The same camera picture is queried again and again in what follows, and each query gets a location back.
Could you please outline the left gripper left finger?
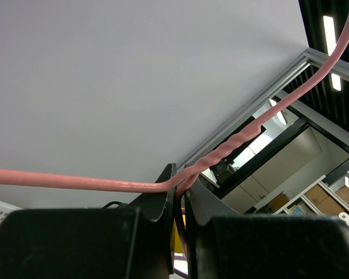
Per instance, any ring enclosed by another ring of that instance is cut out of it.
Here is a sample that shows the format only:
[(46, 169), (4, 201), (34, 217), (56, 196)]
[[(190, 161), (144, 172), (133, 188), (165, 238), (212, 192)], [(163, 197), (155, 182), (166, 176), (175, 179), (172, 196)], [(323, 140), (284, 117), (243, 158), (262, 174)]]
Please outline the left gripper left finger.
[(23, 209), (0, 224), (0, 278), (168, 278), (174, 272), (175, 189), (155, 183), (1, 170), (0, 184), (138, 192), (126, 206)]

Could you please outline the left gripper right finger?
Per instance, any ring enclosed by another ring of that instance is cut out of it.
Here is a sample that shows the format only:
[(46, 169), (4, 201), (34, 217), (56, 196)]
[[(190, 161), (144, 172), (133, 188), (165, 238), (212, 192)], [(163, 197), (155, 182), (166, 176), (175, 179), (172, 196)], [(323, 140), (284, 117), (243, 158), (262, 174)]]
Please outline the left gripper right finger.
[(184, 203), (190, 278), (349, 278), (336, 217), (239, 214), (199, 181)]

